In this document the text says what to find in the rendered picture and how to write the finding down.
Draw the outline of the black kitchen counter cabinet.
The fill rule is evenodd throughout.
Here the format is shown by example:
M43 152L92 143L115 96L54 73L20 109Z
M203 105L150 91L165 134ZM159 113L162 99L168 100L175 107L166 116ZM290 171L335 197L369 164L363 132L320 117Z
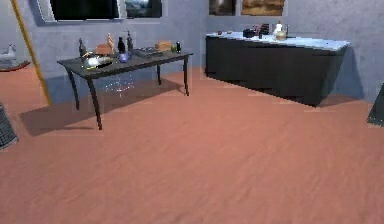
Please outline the black kitchen counter cabinet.
M240 32L206 36L207 76L252 90L317 106L333 90L347 41Z

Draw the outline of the tan bread loaf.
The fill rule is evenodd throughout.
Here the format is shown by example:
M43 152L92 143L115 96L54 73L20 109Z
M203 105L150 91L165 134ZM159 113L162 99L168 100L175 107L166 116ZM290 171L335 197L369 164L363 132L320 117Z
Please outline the tan bread loaf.
M155 48L160 51L167 51L172 48L172 43L170 41L159 41L155 44Z

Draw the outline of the dark grey tray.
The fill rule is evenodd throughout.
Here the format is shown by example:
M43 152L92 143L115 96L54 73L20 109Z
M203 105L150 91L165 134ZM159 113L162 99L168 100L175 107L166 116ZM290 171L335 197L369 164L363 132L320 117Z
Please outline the dark grey tray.
M132 54L141 58L151 58L162 56L163 52L152 47L137 48L132 50Z

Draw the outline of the dark grey dining table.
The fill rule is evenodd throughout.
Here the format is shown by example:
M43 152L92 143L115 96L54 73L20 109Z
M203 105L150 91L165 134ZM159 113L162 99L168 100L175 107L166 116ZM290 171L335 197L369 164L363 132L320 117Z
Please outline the dark grey dining table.
M89 92L92 97L94 111L96 115L96 121L98 125L98 129L101 130L103 128L99 101L94 85L94 81L96 79L105 78L121 73L136 71L149 67L156 67L158 84L161 84L161 66L163 64L183 61L183 78L184 78L184 88L185 95L189 95L189 87L188 87L188 61L189 57L192 56L192 53L181 52L181 53L173 53L171 51L165 51L161 56L152 57L152 58L141 58L139 56L133 56L128 62L121 63L118 59L112 59L111 62L102 68L87 68L84 65L84 62L80 58L72 58L59 60L58 64L62 65L67 72L68 78L70 80L72 91L75 99L76 109L79 109L79 95L77 91L77 86L74 80L74 76L77 75L80 78L84 79L88 85Z

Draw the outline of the brown bread loaf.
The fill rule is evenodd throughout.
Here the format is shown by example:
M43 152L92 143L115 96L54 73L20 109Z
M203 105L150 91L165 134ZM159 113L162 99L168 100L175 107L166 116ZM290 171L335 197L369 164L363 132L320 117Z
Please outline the brown bread loaf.
M108 44L99 44L95 48L95 53L97 55L110 55L112 50Z

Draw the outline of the dark grey framed picture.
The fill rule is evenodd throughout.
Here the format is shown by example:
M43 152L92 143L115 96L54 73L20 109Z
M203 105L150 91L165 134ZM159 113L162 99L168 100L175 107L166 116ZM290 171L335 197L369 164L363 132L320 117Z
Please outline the dark grey framed picture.
M236 0L209 0L209 14L234 16L236 14Z

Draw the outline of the silver kettle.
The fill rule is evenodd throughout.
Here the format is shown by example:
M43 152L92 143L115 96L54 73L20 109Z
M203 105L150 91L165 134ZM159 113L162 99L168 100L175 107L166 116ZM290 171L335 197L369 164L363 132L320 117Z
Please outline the silver kettle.
M99 57L92 52L85 53L82 57L83 67L93 69L100 65Z

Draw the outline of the brown framed picture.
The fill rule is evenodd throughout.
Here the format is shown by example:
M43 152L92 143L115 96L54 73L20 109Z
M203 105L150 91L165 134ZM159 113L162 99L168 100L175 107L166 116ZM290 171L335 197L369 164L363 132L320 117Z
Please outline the brown framed picture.
M281 16L285 0L242 0L242 15Z

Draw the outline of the white rocking horse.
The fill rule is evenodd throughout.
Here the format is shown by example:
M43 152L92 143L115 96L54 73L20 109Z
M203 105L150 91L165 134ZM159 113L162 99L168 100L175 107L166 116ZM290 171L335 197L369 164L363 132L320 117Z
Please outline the white rocking horse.
M0 72L12 72L23 69L30 64L25 60L18 62L16 57L16 48L14 44L10 44L8 49L0 54Z

